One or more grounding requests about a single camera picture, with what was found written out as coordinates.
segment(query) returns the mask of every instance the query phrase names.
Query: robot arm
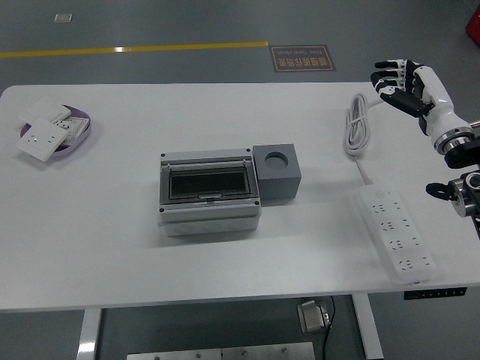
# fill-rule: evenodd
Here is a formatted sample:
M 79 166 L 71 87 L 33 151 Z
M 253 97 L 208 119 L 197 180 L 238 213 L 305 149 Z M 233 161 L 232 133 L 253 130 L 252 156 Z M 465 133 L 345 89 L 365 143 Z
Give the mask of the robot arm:
M 470 124 L 455 115 L 452 99 L 431 67 L 410 60 L 381 61 L 375 67 L 382 69 L 370 76 L 376 92 L 386 103 L 418 117 L 448 167 L 480 162 L 480 140 L 474 140 Z
M 452 169 L 480 165 L 480 138 L 469 123 L 454 113 L 452 99 L 431 67 L 410 60 L 377 62 L 370 79 L 386 103 L 418 117 L 435 150 Z M 451 201 L 461 217 L 471 216 L 480 237 L 480 171 L 463 174 L 444 184 L 428 184 L 427 192 Z

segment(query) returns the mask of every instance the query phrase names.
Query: gray junction box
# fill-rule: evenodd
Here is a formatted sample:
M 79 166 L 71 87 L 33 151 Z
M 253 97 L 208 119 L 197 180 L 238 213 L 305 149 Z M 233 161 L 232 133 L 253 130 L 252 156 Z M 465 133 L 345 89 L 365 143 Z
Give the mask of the gray junction box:
M 293 144 L 255 145 L 253 158 L 262 200 L 296 196 L 302 173 Z

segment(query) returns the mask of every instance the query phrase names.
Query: socket outlet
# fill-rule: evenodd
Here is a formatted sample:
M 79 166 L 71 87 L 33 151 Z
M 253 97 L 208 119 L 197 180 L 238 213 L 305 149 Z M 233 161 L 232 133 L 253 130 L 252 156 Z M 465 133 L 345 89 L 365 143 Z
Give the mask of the socket outlet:
M 361 187 L 355 195 L 355 203 L 393 281 L 418 284 L 434 275 L 437 267 L 391 185 Z
M 68 131 L 65 129 L 39 118 L 15 146 L 39 160 L 46 161 L 67 135 Z

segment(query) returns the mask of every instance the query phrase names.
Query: white table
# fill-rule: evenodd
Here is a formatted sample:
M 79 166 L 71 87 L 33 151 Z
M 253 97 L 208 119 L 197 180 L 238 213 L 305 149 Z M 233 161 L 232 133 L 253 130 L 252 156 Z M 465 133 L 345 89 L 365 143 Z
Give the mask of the white table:
M 470 219 L 425 193 L 456 179 L 414 118 L 370 111 L 363 164 L 396 186 L 438 266 L 396 286 L 353 205 L 344 115 L 369 83 L 33 85 L 0 98 L 0 311 L 159 305 L 480 284 Z M 47 163 L 14 144 L 17 114 L 45 95 L 87 112 L 91 136 Z M 264 204 L 259 227 L 168 238 L 158 226 L 162 152 L 294 143 L 297 197 Z

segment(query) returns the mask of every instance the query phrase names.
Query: yellow floor line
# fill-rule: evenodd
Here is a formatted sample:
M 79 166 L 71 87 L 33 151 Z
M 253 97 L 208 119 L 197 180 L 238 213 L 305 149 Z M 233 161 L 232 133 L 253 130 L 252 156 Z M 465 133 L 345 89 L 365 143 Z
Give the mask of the yellow floor line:
M 62 56 L 82 54 L 105 54 L 105 53 L 135 53 L 145 51 L 172 51 L 172 50 L 201 50 L 201 49 L 225 49 L 233 47 L 267 47 L 266 41 L 251 41 L 244 43 L 187 43 L 182 45 L 158 45 L 158 46 L 126 46 L 126 47 L 101 47 L 93 49 L 63 49 L 41 51 L 18 51 L 0 52 L 0 58 L 26 58 L 34 56 Z

